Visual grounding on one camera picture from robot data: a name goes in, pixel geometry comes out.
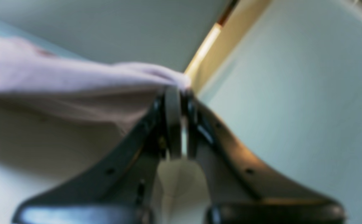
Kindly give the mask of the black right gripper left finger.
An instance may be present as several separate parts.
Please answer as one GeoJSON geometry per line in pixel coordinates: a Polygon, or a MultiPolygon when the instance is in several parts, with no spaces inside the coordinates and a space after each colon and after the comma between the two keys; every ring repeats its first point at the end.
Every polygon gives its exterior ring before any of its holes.
{"type": "Polygon", "coordinates": [[[154,224],[160,160],[182,156],[181,94],[159,91],[143,118],[90,169],[16,209],[14,224],[154,224]]]}

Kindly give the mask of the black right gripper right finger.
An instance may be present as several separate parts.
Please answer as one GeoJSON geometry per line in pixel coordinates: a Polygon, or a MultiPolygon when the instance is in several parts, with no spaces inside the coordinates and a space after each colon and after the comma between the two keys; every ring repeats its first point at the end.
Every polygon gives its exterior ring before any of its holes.
{"type": "Polygon", "coordinates": [[[187,156],[202,168],[211,205],[205,224],[344,224],[336,200],[252,153],[215,113],[186,92],[187,156]]]}

